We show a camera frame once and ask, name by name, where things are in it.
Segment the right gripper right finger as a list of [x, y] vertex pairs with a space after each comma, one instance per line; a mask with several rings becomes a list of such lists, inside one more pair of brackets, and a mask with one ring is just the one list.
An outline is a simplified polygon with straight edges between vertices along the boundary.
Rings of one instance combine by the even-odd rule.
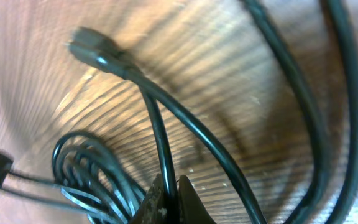
[[216, 224], [200, 200], [189, 178], [179, 178], [180, 222], [183, 224]]

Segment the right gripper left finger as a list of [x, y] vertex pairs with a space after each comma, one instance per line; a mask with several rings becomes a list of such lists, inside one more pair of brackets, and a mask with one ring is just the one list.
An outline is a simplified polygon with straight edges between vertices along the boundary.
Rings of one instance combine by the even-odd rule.
[[164, 224], [168, 210], [165, 208], [162, 175], [157, 174], [146, 196], [129, 224]]

